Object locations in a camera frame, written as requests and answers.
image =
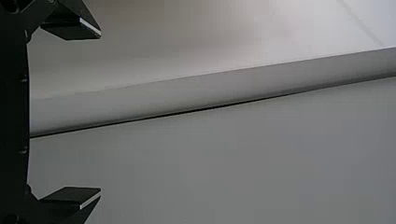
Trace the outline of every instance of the white backdrop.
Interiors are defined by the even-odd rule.
[[[396,222],[396,78],[32,141],[30,184],[102,187],[89,223]]]

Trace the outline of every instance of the clamp jaw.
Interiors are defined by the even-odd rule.
[[[64,40],[101,37],[82,0],[0,0],[0,224],[82,224],[99,202],[100,189],[63,188],[38,200],[27,185],[27,43],[38,27]]]

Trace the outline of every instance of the white surface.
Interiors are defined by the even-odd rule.
[[[85,2],[103,39],[64,42],[37,32],[32,99],[384,47],[337,0]]]
[[[338,0],[347,4],[356,17],[375,34],[385,46],[396,46],[396,1]]]
[[[396,49],[36,99],[31,103],[31,134],[275,96],[390,72],[396,72]]]
[[[389,224],[396,78],[32,141],[38,196],[100,186],[88,223]]]

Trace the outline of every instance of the black metal clamp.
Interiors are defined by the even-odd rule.
[[[101,37],[82,0],[0,0],[0,224],[82,224],[99,202],[100,189],[63,188],[38,200],[27,185],[26,45],[38,27],[65,40]]]

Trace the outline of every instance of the gray wall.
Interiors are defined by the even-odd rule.
[[[38,197],[89,223],[395,223],[396,78],[32,141]]]

